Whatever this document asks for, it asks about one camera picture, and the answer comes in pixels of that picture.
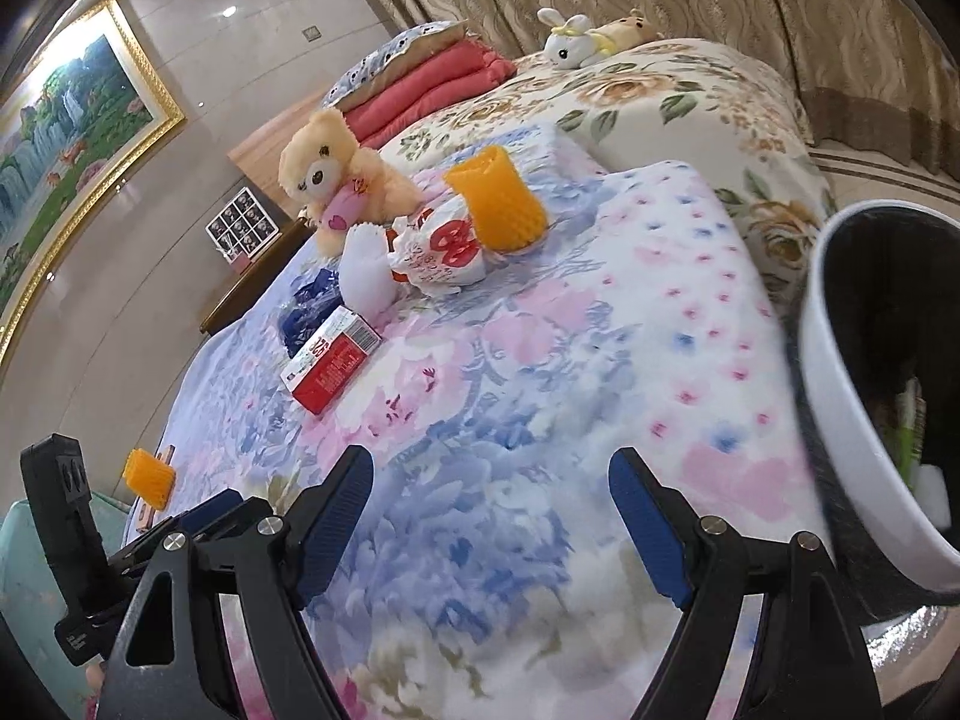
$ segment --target teddy bear's head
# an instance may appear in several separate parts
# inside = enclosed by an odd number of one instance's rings
[[[320,108],[280,153],[280,186],[291,199],[322,210],[358,148],[344,115],[336,108]]]

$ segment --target landscape painting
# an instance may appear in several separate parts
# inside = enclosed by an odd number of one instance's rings
[[[0,111],[0,362],[107,190],[184,119],[106,0],[50,41]]]

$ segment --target white bunny plush toy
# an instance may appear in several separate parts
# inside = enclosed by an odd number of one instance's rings
[[[615,53],[664,39],[664,33],[637,9],[631,10],[630,16],[597,29],[589,16],[580,14],[563,20],[552,7],[536,11],[536,18],[550,28],[544,55],[561,70],[595,65]]]
[[[552,7],[541,7],[536,18],[550,28],[544,55],[561,70],[584,68],[607,58],[589,34],[593,30],[589,16],[581,13],[564,20]]]

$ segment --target trash can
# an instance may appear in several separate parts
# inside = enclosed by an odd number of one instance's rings
[[[960,223],[913,203],[870,200],[819,237],[800,317],[800,370],[844,493],[907,579],[960,590]],[[952,523],[920,509],[871,420],[910,371],[923,389],[920,461],[939,466]]]

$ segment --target red and white box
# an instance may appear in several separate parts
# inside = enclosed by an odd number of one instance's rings
[[[373,328],[338,306],[283,367],[283,384],[306,410],[319,414],[378,346]]]

